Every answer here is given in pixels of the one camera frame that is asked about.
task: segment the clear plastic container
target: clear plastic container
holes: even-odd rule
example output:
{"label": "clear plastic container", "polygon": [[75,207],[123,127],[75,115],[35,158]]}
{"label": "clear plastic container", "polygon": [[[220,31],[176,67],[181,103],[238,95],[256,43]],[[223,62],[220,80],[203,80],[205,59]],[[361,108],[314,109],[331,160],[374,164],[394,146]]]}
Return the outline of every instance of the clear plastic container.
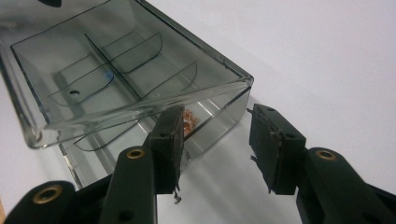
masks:
{"label": "clear plastic container", "polygon": [[[8,43],[23,36],[9,29]],[[9,46],[1,68],[26,143],[60,144],[80,187],[111,174],[175,105],[199,120],[185,159],[198,155],[241,118],[253,83],[146,1],[107,1]]]}

